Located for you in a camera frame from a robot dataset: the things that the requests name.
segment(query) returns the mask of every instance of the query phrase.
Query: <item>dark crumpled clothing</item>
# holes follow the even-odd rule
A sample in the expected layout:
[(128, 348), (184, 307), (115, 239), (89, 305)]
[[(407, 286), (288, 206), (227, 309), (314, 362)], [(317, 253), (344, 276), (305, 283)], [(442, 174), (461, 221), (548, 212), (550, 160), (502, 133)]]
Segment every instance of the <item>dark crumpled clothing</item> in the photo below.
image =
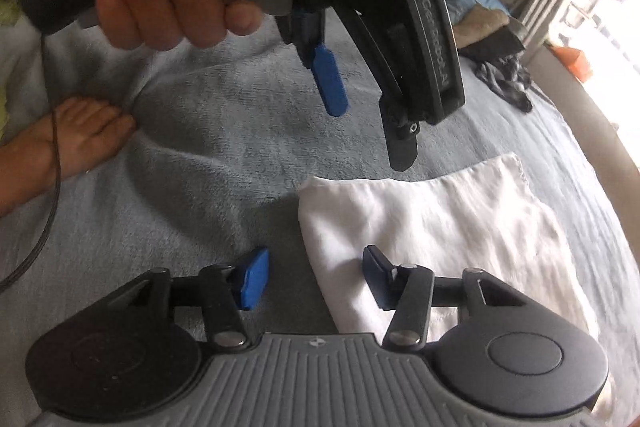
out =
[(519, 55), (498, 58), (478, 64), (476, 76), (501, 99), (524, 113), (530, 113), (533, 105), (526, 90), (531, 87), (531, 75), (520, 62)]
[(461, 57), (471, 58), (476, 63), (476, 76), (489, 89), (522, 112), (529, 113), (533, 105), (526, 90), (531, 87), (531, 76), (520, 61), (525, 49), (518, 36), (520, 26), (512, 20), (509, 26), (458, 52)]

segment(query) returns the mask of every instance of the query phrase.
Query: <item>round black disc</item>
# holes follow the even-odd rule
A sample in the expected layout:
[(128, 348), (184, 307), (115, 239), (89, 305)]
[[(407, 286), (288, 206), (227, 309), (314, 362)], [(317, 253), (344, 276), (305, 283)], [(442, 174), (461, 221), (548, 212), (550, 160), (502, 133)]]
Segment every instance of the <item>round black disc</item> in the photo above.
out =
[(545, 310), (489, 308), (447, 331), (434, 369), (457, 395), (512, 417), (546, 418), (592, 407), (607, 358), (589, 335)]
[(41, 337), (26, 360), (38, 403), (72, 419), (115, 422), (174, 399), (201, 361), (196, 341), (147, 309), (102, 309)]

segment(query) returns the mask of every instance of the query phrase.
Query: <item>screw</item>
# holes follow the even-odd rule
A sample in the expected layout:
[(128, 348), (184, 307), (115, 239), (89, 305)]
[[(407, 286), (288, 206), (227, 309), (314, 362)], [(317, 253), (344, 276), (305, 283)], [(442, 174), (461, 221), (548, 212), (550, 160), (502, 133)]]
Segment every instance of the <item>screw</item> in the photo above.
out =
[(241, 347), (246, 342), (246, 336), (239, 331), (220, 331), (213, 336), (213, 341), (220, 347)]
[(389, 340), (396, 346), (409, 347), (420, 342), (420, 335), (412, 330), (392, 331)]

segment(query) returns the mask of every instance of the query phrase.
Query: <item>big toe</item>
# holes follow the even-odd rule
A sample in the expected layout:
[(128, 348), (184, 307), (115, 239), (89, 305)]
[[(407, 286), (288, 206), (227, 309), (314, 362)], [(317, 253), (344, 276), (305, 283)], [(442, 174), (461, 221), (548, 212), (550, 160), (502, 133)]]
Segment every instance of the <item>big toe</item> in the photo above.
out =
[(92, 159), (90, 168), (113, 158), (124, 147), (124, 144), (126, 144), (135, 130), (136, 121), (128, 114), (120, 116), (107, 124), (100, 133), (93, 136), (86, 144), (87, 153)]

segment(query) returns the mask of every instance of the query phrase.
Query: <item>ribbed gray surface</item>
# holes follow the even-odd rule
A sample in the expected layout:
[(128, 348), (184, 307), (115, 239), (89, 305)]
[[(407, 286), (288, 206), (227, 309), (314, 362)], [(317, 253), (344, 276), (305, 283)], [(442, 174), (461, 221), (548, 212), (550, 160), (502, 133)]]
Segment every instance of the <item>ribbed gray surface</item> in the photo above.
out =
[[(444, 389), (419, 357), (385, 351), (372, 335), (265, 335), (249, 353), (215, 358), (193, 392), (173, 406), (117, 426), (506, 427), (529, 423), (599, 425), (586, 411), (549, 422), (514, 421), (483, 412)], [(51, 414), (33, 424), (79, 425)]]

